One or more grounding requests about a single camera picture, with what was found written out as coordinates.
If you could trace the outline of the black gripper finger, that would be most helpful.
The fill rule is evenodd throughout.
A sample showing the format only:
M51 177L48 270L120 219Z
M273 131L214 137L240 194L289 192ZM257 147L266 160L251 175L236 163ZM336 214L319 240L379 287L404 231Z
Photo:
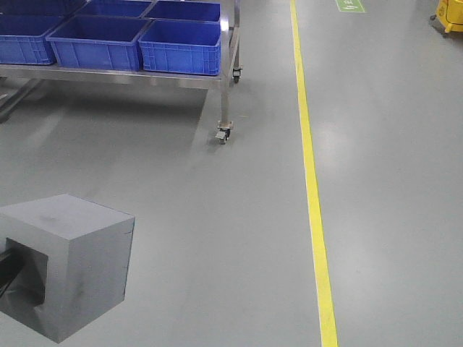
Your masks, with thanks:
M1 269L22 269L24 259L17 249L7 249L1 253Z
M15 282L23 273L24 269L21 270L1 270L1 296L3 296L8 288Z

